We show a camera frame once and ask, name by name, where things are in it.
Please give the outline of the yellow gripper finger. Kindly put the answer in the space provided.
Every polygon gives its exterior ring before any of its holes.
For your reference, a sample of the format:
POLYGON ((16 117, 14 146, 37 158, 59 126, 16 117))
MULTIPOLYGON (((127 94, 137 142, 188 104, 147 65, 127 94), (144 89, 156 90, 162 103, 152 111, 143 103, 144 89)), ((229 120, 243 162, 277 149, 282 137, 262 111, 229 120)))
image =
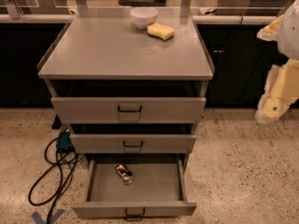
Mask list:
POLYGON ((299 99, 299 61, 289 59, 282 66, 273 64, 268 72, 255 119, 261 124, 279 120, 299 99))
POLYGON ((277 41, 283 18, 283 15, 275 18, 270 24, 266 25, 257 33, 257 37, 264 41, 277 41))

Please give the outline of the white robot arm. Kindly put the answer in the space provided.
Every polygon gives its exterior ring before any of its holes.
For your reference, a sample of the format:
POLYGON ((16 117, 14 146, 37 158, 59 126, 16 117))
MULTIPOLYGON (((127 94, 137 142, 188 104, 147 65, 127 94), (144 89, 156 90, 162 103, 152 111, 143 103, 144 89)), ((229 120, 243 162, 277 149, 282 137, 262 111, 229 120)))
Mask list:
POLYGON ((299 0, 295 0, 285 13, 261 29, 257 37, 276 41, 278 52, 288 61, 270 68, 255 119, 268 124, 279 120, 299 99, 299 0))

